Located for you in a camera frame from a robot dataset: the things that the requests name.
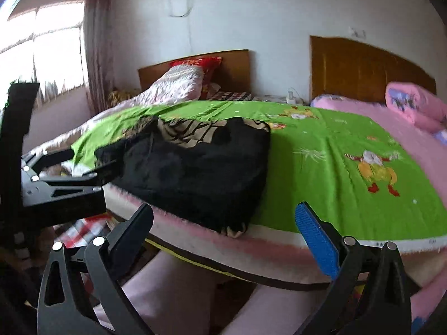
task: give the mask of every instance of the red pillow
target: red pillow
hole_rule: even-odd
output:
[[[206,99],[208,94],[208,85],[211,83],[211,78],[213,77],[214,70],[220,66],[222,62],[222,57],[207,57],[207,58],[197,58],[197,59],[182,59],[176,60],[171,63],[171,68],[173,66],[179,66],[180,64],[187,64],[189,66],[199,66],[203,69],[203,82],[202,82],[202,93],[200,99]]]

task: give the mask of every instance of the pink curtain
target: pink curtain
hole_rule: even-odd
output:
[[[87,99],[92,114],[107,109],[113,88],[110,10],[112,0],[85,0],[84,44],[89,83]]]

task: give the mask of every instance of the blue gripper pad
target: blue gripper pad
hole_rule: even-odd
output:
[[[304,202],[296,206],[295,224],[303,235],[321,271],[335,279],[340,271],[338,251]]]

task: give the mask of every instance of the green blanket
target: green blanket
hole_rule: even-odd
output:
[[[307,201],[342,235],[404,240],[447,233],[446,210],[421,168],[365,116],[269,102],[192,101],[134,107],[107,117],[74,145],[93,167],[96,148],[122,137],[142,115],[200,121],[234,116],[269,122],[267,184],[251,223],[298,232],[294,208]]]

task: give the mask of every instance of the wooden headboard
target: wooden headboard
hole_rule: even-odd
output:
[[[222,63],[214,71],[212,81],[219,84],[223,91],[251,92],[250,51],[247,49],[193,55],[138,69],[141,89],[143,91],[148,89],[157,79],[165,74],[171,67],[170,63],[172,61],[204,57],[222,57]]]
[[[436,82],[416,64],[345,38],[311,37],[311,97],[336,94],[385,102],[389,82],[412,82],[436,94]]]

